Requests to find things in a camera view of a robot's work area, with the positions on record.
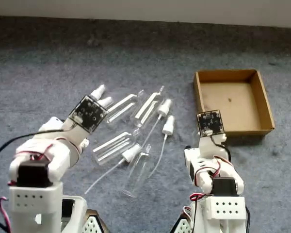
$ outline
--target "brown cardboard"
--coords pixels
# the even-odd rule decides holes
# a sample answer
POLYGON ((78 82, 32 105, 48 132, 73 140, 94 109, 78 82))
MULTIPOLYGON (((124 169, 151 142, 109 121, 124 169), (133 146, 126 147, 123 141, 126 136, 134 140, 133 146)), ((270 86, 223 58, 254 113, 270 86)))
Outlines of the brown cardboard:
POLYGON ((194 87, 197 113, 219 109, 227 135, 265 135, 275 128, 258 71, 201 70, 194 87))

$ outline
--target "white bottle cap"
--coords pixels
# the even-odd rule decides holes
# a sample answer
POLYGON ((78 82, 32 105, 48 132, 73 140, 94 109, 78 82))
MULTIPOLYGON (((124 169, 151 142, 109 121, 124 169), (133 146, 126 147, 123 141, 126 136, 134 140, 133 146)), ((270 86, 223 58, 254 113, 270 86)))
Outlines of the white bottle cap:
POLYGON ((175 123, 175 117, 170 115, 168 118, 167 118, 167 121, 166 123, 164 124, 164 127, 163 127, 163 130, 162 130, 162 133, 163 134, 166 134, 168 136, 172 135, 173 132, 174 132, 174 123, 175 123))
POLYGON ((113 104, 113 99, 112 97, 109 96, 107 98, 98 100, 97 103, 99 103, 102 107, 107 108, 108 106, 113 104))
POLYGON ((130 163, 134 159, 136 154, 138 154, 141 151, 141 149, 142 149, 142 147, 138 143, 136 143, 131 148, 129 148, 128 150, 124 151, 122 153, 122 156, 124 157, 126 162, 130 163))
POLYGON ((164 103, 161 104, 157 109, 158 114, 162 115, 162 117, 167 116, 171 103, 172 103, 171 99, 166 99, 164 103))
POLYGON ((96 90, 94 90, 92 93, 91 93, 91 96, 95 99, 95 100, 99 100, 102 96, 102 94, 104 93, 104 91, 106 90, 106 86, 103 84, 103 85, 100 85, 96 90))

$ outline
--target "gray carpet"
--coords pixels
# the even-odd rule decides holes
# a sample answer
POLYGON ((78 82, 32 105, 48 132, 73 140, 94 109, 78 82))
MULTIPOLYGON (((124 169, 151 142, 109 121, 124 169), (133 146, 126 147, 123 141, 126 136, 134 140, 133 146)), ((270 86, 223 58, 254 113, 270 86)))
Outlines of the gray carpet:
MULTIPOLYGON (((121 193, 127 176, 127 167, 122 166, 85 198, 113 233, 169 232, 196 190, 183 159, 183 148, 197 140, 192 137, 193 73, 219 68, 261 71, 276 129, 262 140, 229 139, 228 145, 246 184, 251 232, 291 233, 290 29, 0 18, 0 145, 36 131, 51 116, 65 118, 101 83, 107 94, 118 98, 142 88, 150 93, 164 84, 174 100, 177 126, 157 173, 137 199, 130 199, 121 193)), ((155 158, 162 145, 160 129, 150 141, 155 158)), ((65 175, 65 194, 83 195, 114 164, 97 167, 91 160, 94 143, 113 131, 100 126, 90 137, 92 144, 65 175)), ((0 155, 0 196, 8 195, 8 168, 21 142, 0 155)))

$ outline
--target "white wire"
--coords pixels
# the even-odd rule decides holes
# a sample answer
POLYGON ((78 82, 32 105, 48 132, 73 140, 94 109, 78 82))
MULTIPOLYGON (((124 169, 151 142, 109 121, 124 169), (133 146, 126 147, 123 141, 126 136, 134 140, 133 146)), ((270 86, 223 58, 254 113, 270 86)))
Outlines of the white wire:
POLYGON ((149 140, 149 138, 150 138, 150 136, 151 136, 153 130, 155 129, 157 123, 160 121, 161 117, 162 117, 162 116, 159 115, 159 117, 157 118, 155 124, 152 126, 152 129, 150 130, 149 134, 146 136, 145 141, 144 141, 144 143, 143 143, 142 146, 141 146, 142 148, 145 146, 145 144, 146 144, 147 141, 149 140))
POLYGON ((94 187, 95 184, 97 184, 102 178, 104 178, 106 175, 108 175, 110 172, 112 172, 114 169, 116 169, 119 165, 121 165, 125 159, 123 158, 120 162, 118 162, 114 167, 112 167, 110 170, 108 170, 106 173, 104 173, 102 176, 100 176, 84 193, 85 195, 94 187))
POLYGON ((162 157, 163 157, 163 152, 164 152, 164 147, 165 147, 165 142, 166 142, 167 136, 168 136, 168 135, 165 134, 165 136, 164 136, 164 141, 163 141, 163 145, 162 145, 162 150, 161 150, 161 154, 160 154, 159 160, 157 161, 157 163, 156 163, 156 165, 155 165, 153 171, 151 172, 151 174, 149 175, 148 178, 150 178, 150 177, 153 175, 153 173, 155 172, 155 170, 157 169, 157 167, 158 167, 159 164, 160 164, 160 161, 161 161, 161 159, 162 159, 162 157))
POLYGON ((189 220, 190 220, 190 224, 191 224, 191 223, 192 223, 191 215, 188 214, 188 212, 186 212, 185 207, 189 207, 189 208, 190 208, 190 206, 185 205, 185 206, 183 207, 183 213, 184 213, 184 214, 189 218, 189 220))

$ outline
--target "perforated plate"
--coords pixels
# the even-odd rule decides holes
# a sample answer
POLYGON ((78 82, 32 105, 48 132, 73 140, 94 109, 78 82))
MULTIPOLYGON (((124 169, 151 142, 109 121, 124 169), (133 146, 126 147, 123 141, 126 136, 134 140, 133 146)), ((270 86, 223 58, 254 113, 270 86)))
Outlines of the perforated plate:
POLYGON ((179 224, 177 225, 174 231, 174 233, 191 233, 191 232, 192 232, 192 228, 188 220, 184 218, 179 221, 179 224))
POLYGON ((206 198, 207 219, 246 219, 244 197, 206 198))
POLYGON ((95 216, 88 217, 86 223, 83 226, 82 233, 104 233, 99 222, 95 216))

